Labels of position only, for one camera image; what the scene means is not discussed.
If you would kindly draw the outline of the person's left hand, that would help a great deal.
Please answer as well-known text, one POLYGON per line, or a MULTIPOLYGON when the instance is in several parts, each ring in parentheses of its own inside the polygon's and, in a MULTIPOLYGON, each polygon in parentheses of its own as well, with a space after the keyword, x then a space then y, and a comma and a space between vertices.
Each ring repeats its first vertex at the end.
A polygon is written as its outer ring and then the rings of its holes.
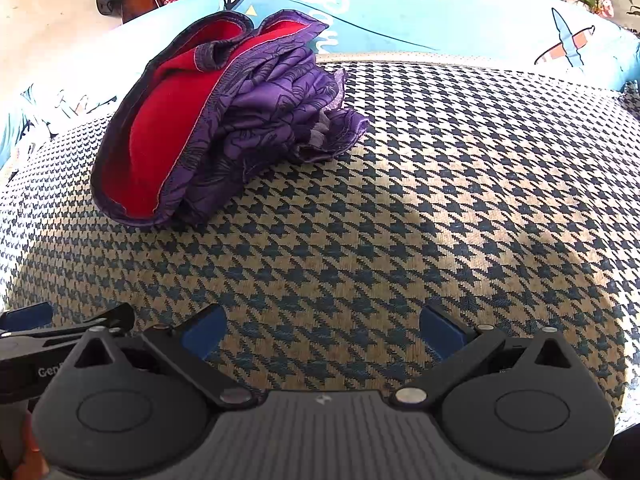
POLYGON ((27 412, 21 428, 23 454, 13 471, 13 480, 42 480, 49 473, 49 466, 41 454, 40 447, 32 433, 32 414, 27 412))

